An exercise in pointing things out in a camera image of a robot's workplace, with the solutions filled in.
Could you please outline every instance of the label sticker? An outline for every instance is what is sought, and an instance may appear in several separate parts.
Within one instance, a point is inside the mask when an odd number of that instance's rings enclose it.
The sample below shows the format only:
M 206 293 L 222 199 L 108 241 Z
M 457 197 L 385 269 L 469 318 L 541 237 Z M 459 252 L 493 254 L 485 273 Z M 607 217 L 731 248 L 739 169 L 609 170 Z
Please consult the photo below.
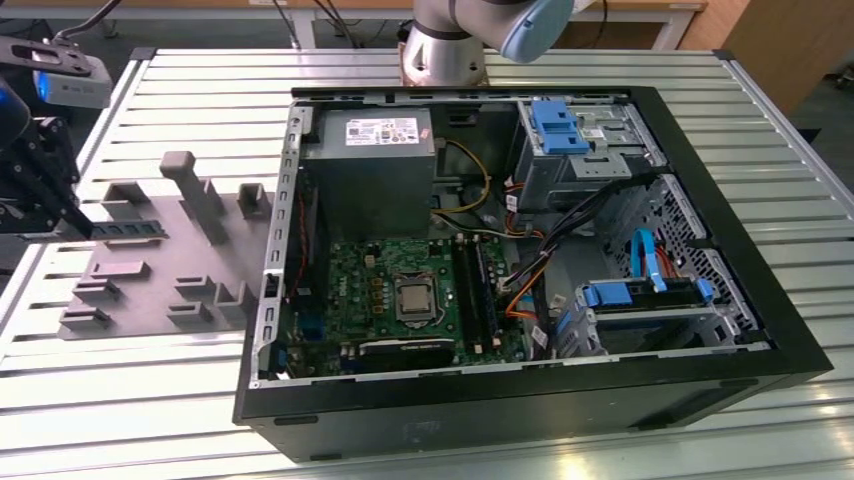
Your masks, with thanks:
M 347 122 L 347 146 L 407 145 L 420 142 L 415 118 L 363 118 Z
M 515 195 L 507 195 L 507 210 L 509 210 L 512 213 L 516 213 L 519 211 L 519 204 L 517 204 L 517 199 Z
M 564 305 L 565 305 L 565 297 L 555 293 L 555 296 L 551 297 L 551 302 L 548 303 L 548 309 L 549 310 L 559 309 L 559 308 L 563 308 Z
M 545 332 L 543 332 L 543 330 L 536 325 L 533 325 L 533 329 L 531 330 L 531 338 L 540 347 L 545 348 L 545 345 L 548 343 L 548 335 L 545 335 Z
M 584 138 L 604 138 L 604 132 L 600 128 L 581 128 L 581 136 Z

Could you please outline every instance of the power cable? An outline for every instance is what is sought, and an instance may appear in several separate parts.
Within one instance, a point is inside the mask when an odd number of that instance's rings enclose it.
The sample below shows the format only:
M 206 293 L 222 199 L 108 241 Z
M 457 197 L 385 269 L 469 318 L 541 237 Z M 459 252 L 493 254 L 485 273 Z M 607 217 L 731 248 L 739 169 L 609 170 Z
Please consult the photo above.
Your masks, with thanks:
M 281 20 L 284 21 L 285 27 L 288 27 L 288 35 L 290 36 L 290 47 L 293 50 L 301 50 L 302 47 L 298 44 L 298 39 L 296 38 L 296 32 L 293 31 L 293 27 L 290 26 L 290 22 L 288 21 L 288 17 L 284 14 L 284 9 L 278 4 L 278 0 L 272 0 L 273 5 L 276 6 L 276 10 L 278 10 L 278 15 L 281 16 Z
M 88 31 L 92 27 L 94 27 L 94 25 L 97 25 L 97 23 L 106 17 L 106 15 L 109 15 L 109 12 L 113 11 L 113 9 L 118 6 L 120 3 L 121 3 L 121 0 L 109 0 L 104 4 L 104 6 L 100 8 L 100 10 L 94 12 L 94 15 L 92 15 L 85 22 L 82 22 L 80 25 L 74 27 L 69 27 L 56 32 L 56 35 L 53 36 L 53 40 L 54 41 L 68 40 L 74 35 L 80 35 L 85 31 Z

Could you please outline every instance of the aluminum slatted table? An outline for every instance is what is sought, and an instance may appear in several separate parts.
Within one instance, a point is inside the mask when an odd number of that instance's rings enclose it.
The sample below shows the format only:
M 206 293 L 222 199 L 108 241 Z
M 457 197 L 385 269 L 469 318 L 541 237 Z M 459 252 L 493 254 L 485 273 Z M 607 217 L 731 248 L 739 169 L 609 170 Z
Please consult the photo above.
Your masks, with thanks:
M 30 247 L 0 301 L 0 477 L 851 477 L 854 202 L 741 68 L 648 51 L 487 64 L 493 85 L 659 88 L 835 370 L 685 429 L 296 467 L 230 423 L 242 332 L 57 339 L 90 245 Z M 289 88 L 396 85 L 397 72 L 391 50 L 164 50 L 132 61 L 80 154 L 80 198 L 100 200 L 113 180 L 174 195 L 157 171 L 166 150 L 194 152 L 220 193 L 249 181 L 272 191 Z

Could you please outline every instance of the table leg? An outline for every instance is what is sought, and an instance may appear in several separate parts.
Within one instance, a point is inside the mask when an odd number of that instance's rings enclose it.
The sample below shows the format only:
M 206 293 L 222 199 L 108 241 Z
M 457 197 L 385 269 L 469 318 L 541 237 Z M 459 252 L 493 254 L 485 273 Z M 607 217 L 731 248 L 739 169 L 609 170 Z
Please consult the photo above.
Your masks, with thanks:
M 302 48 L 317 48 L 314 42 L 314 11 L 310 8 L 290 9 L 290 19 L 293 20 L 293 31 L 296 39 Z
M 693 18 L 693 11 L 672 12 L 667 23 L 657 33 L 652 50 L 675 50 Z
M 116 38 L 118 36 L 118 20 L 101 20 L 97 22 L 97 28 L 101 32 L 101 37 Z

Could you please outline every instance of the yellow wire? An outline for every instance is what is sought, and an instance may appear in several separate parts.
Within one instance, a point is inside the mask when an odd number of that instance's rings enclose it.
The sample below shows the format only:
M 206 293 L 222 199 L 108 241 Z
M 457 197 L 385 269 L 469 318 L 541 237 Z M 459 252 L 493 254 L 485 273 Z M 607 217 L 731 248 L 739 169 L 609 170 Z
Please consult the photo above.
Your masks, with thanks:
M 461 143 L 459 143 L 455 140 L 447 140 L 445 142 L 453 145 L 465 153 L 468 158 L 471 158 L 472 162 L 475 162 L 475 164 L 477 165 L 477 168 L 480 169 L 480 173 L 483 173 L 483 193 L 480 194 L 480 198 L 477 198 L 477 200 L 473 203 L 469 203 L 468 205 L 463 205 L 461 207 L 440 208 L 440 209 L 432 210 L 433 213 L 460 213 L 471 210 L 472 208 L 477 208 L 480 204 L 485 202 L 485 199 L 489 196 L 489 174 L 485 171 L 485 166 L 483 165 L 483 162 L 480 161 L 477 156 L 473 153 L 471 153 L 471 150 L 468 150 Z

